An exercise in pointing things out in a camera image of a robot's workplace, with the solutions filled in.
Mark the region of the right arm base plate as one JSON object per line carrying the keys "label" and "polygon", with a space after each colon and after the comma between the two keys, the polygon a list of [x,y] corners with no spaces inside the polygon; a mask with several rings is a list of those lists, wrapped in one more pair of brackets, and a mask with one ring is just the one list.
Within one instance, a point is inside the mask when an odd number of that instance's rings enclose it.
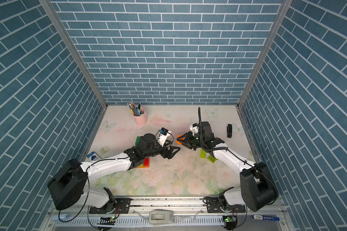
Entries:
{"label": "right arm base plate", "polygon": [[229,206],[218,197],[206,196],[202,199],[208,213],[245,213],[245,205]]}

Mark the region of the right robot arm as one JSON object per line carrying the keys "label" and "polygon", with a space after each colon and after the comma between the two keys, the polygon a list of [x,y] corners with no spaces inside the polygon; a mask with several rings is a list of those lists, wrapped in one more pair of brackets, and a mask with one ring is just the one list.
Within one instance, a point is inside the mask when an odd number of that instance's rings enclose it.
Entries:
{"label": "right robot arm", "polygon": [[244,205],[253,212],[273,204],[279,192],[271,176],[268,166],[263,163],[248,161],[233,151],[222,139],[216,137],[209,122],[201,119],[198,108],[199,122],[191,125],[190,131],[176,139],[181,145],[196,150],[202,149],[216,160],[220,160],[235,173],[239,174],[240,188],[226,189],[219,194],[218,202],[223,210]]}

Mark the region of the lime lego brick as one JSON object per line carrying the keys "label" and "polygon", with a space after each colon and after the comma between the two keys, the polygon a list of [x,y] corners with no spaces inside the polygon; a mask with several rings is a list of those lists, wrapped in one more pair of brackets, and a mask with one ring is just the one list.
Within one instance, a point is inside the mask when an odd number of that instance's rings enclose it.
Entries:
{"label": "lime lego brick", "polygon": [[217,161],[217,159],[215,157],[212,156],[208,156],[207,158],[211,163],[215,163]]}
{"label": "lime lego brick", "polygon": [[204,150],[200,150],[200,158],[206,158],[206,152]]}

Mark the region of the red lego brick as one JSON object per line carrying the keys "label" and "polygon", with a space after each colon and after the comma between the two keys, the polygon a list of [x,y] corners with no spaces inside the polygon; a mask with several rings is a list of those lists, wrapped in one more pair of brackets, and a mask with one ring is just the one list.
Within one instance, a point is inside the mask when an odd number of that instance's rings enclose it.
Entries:
{"label": "red lego brick", "polygon": [[144,166],[150,166],[149,163],[150,163],[149,158],[146,158],[143,162],[143,165]]}

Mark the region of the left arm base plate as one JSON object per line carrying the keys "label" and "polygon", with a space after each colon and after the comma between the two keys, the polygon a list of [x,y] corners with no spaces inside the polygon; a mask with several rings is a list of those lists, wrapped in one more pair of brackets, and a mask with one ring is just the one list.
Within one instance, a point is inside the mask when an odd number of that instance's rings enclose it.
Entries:
{"label": "left arm base plate", "polygon": [[115,200],[110,200],[101,208],[90,207],[90,214],[128,214],[131,198],[116,198]]}

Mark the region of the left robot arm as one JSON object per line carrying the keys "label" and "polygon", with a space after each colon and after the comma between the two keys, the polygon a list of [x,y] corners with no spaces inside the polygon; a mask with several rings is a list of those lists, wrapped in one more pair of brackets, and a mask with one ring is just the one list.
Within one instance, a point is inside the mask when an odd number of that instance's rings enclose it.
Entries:
{"label": "left robot arm", "polygon": [[139,138],[136,145],[113,157],[89,162],[67,161],[49,180],[48,190],[58,211],[79,205],[103,208],[113,202],[113,194],[108,188],[92,189],[91,182],[112,173],[134,169],[149,157],[172,159],[179,151],[180,147],[173,146],[163,135],[157,138],[147,133]]}

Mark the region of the dark green lego brick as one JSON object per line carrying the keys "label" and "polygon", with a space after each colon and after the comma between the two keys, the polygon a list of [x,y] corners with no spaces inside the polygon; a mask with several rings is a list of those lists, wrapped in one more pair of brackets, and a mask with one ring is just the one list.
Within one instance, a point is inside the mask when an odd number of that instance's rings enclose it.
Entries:
{"label": "dark green lego brick", "polygon": [[137,145],[137,144],[139,143],[139,141],[140,141],[140,138],[141,138],[141,136],[138,136],[138,137],[136,138],[136,142],[135,142],[135,145]]}

